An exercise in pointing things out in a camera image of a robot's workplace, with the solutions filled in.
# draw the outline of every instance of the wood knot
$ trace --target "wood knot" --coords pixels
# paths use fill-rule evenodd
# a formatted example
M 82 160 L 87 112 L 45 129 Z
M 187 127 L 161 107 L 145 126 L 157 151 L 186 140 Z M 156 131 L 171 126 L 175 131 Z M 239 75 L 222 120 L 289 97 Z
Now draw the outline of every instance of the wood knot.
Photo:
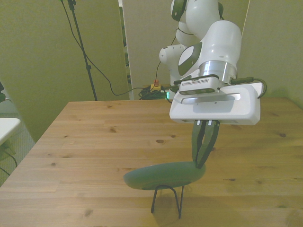
M 93 210 L 87 209 L 87 210 L 85 211 L 84 216 L 89 217 L 92 213 L 93 213 Z
M 270 115 L 275 116 L 275 117 L 279 117 L 280 116 L 280 115 L 278 115 L 276 113 L 273 113 L 273 112 L 270 112 Z
M 157 143 L 165 143 L 164 140 L 156 140 Z
M 260 169 L 274 169 L 275 167 L 274 166 L 257 166 L 257 168 L 260 168 Z
M 125 170 L 125 171 L 132 171 L 132 170 L 135 170 L 136 168 L 122 168 L 122 170 Z

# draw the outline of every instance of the power cord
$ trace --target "power cord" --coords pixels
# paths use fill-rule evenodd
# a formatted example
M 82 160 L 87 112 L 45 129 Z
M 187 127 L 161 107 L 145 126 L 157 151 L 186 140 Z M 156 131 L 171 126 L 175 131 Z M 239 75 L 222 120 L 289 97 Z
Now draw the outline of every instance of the power cord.
M 75 37 L 75 34 L 74 34 L 74 32 L 73 32 L 73 30 L 72 30 L 72 26 L 71 26 L 71 21 L 70 21 L 70 18 L 69 18 L 69 16 L 68 16 L 68 13 L 67 13 L 67 11 L 66 11 L 66 8 L 65 8 L 65 5 L 64 5 L 64 3 L 63 3 L 63 0 L 61 0 L 61 3 L 62 3 L 62 5 L 63 5 L 63 8 L 64 8 L 64 11 L 65 11 L 65 14 L 66 14 L 66 17 L 67 17 L 67 19 L 68 19 L 68 23 L 69 23 L 69 25 L 70 25 L 70 28 L 71 28 L 71 33 L 72 33 L 72 36 L 74 37 L 74 39 L 75 39 L 75 41 L 77 42 L 77 44 L 78 44 L 78 46 L 80 47 L 80 49 L 82 50 L 82 47 L 81 47 L 81 45 L 80 45 L 80 43 L 78 42 L 78 40 L 77 40 L 77 38 Z M 135 89 L 144 89 L 143 87 L 136 87 L 136 88 L 133 88 L 133 89 L 131 89 L 131 90 L 129 90 L 129 91 L 126 91 L 126 92 L 124 92 L 124 93 L 121 93 L 121 94 L 116 94 L 114 91 L 113 91 L 113 88 L 112 88 L 112 84 L 111 84 L 111 82 L 110 82 L 110 80 L 104 75 L 104 73 L 89 59 L 89 57 L 87 56 L 87 54 L 85 54 L 86 55 L 86 57 L 87 57 L 87 59 L 89 60 L 89 62 L 104 76 L 104 78 L 108 81 L 108 83 L 109 83 L 109 86 L 110 86 L 110 90 L 111 90 L 111 92 L 115 95 L 115 96 L 121 96 L 121 95 L 124 95 L 124 94 L 126 94 L 126 93 L 128 93 L 128 92 L 130 92 L 130 91 L 132 91 L 132 90 L 135 90 Z
M 259 95 L 258 98 L 263 97 L 267 91 L 267 84 L 262 79 L 253 78 L 253 77 L 238 78 L 238 79 L 232 79 L 231 84 L 236 85 L 236 84 L 243 84 L 243 83 L 252 83 L 253 81 L 260 81 L 263 84 L 263 91 L 262 91 L 261 95 Z
M 67 13 L 67 10 L 66 10 L 66 8 L 65 8 L 65 5 L 64 5 L 64 3 L 63 3 L 63 0 L 61 0 L 61 4 L 62 4 L 62 6 L 63 6 L 63 8 L 64 8 L 64 11 L 65 11 L 65 14 L 66 14 L 66 17 L 67 17 L 67 20 L 68 20 L 68 23 L 69 23 L 69 25 L 70 25 L 70 29 L 71 29 L 71 34 L 72 34 L 72 36 L 74 37 L 74 39 L 75 39 L 75 41 L 77 42 L 77 44 L 78 44 L 78 46 L 80 47 L 80 49 L 82 49 L 82 47 L 81 47 L 81 45 L 79 44 L 79 42 L 78 42 L 78 40 L 77 40 L 77 38 L 76 38 L 76 36 L 75 36 L 75 34 L 74 34 L 74 32 L 73 32 L 73 29 L 72 29 L 72 26 L 71 26 L 71 21 L 70 21 L 70 18 L 69 18 L 69 16 L 68 16 L 68 13 Z M 136 87 L 136 88 L 133 88 L 133 89 L 131 89 L 131 90 L 129 90 L 129 91 L 126 91 L 126 92 L 124 92 L 124 93 L 121 93 L 121 94 L 116 94 L 114 91 L 113 91 L 113 88 L 112 88 L 112 84 L 111 84 L 111 82 L 110 82 L 110 80 L 105 76 L 105 74 L 89 59 L 89 57 L 87 56 L 87 54 L 85 54 L 86 55 L 86 57 L 87 57 L 87 59 L 89 60 L 89 62 L 104 76 L 104 78 L 108 81 L 108 83 L 109 83 L 109 86 L 110 86 L 110 90 L 111 90 L 111 92 L 115 95 L 115 96 L 121 96 L 121 95 L 124 95 L 124 94 L 126 94 L 126 93 L 128 93 L 128 92 L 130 92 L 130 91 L 132 91 L 132 90 L 135 90 L 135 89 L 142 89 L 142 91 L 139 93 L 139 96 L 140 96 L 140 99 L 144 99 L 144 98 L 148 98 L 147 96 L 148 96 L 148 93 L 147 93 L 147 90 L 151 90 L 150 88 L 150 86 L 149 86 L 149 89 L 147 89 L 147 87 Z M 159 62 L 159 64 L 158 64 L 158 66 L 157 66 L 157 70 L 156 70 L 156 78 L 155 78 L 155 80 L 157 79 L 157 76 L 158 76 L 158 69 L 159 69 L 159 66 L 160 66 L 160 64 L 161 64 L 161 62 Z M 164 93 L 161 93 L 162 94 L 162 97 L 164 96 L 163 94 L 165 94 L 165 97 L 166 97 L 166 99 L 167 99 L 167 101 L 168 102 L 170 102 L 170 103 L 172 103 L 171 101 L 169 101 L 169 99 L 167 98 L 167 95 L 166 95 L 166 92 L 165 92 L 165 90 L 163 90 L 164 91 Z M 160 95 L 159 94 L 155 94 L 154 92 L 149 92 L 150 94 L 152 93 L 152 97 L 160 97 Z

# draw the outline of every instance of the table surface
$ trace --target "table surface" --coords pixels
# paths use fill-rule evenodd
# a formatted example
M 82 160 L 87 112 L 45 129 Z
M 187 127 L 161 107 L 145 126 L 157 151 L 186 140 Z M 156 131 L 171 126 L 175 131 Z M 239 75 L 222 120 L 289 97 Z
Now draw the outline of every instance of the table surface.
M 144 166 L 191 160 L 192 124 L 165 100 L 71 102 L 0 188 L 0 227 L 301 227 L 303 111 L 262 98 L 254 126 L 221 125 L 206 174 L 171 190 L 127 187 Z

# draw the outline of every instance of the light green wall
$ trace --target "light green wall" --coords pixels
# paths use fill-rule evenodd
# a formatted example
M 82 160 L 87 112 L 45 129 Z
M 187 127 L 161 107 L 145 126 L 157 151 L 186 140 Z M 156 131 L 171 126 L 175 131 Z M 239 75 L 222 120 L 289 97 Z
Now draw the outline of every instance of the light green wall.
M 288 97 L 303 108 L 303 1 L 250 0 L 238 76 L 262 78 L 265 96 Z
M 127 91 L 118 1 L 76 2 L 87 55 L 116 93 Z M 82 51 L 59 0 L 2 0 L 0 25 L 0 80 L 37 141 L 69 101 L 94 100 Z M 96 69 L 91 73 L 99 100 L 128 99 L 112 95 Z
M 220 0 L 223 17 L 243 29 L 249 0 Z M 159 52 L 171 44 L 178 22 L 170 14 L 172 0 L 123 0 L 125 33 L 132 87 L 152 84 L 160 62 Z M 158 77 L 162 84 L 170 83 L 169 70 L 159 66 Z M 138 99 L 139 89 L 134 91 Z

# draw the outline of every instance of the green wall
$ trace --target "green wall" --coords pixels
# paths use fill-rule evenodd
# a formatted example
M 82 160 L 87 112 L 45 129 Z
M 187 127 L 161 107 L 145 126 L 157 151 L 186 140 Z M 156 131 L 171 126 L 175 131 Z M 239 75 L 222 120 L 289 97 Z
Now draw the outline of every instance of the green wall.
M 116 93 L 127 91 L 118 1 L 76 2 L 87 55 Z M 37 141 L 69 101 L 94 100 L 83 54 L 59 0 L 2 0 L 0 25 L 0 81 Z M 129 99 L 112 95 L 95 68 L 91 73 L 99 100 Z
M 267 97 L 288 97 L 303 109 L 303 1 L 250 0 L 238 76 L 262 78 Z

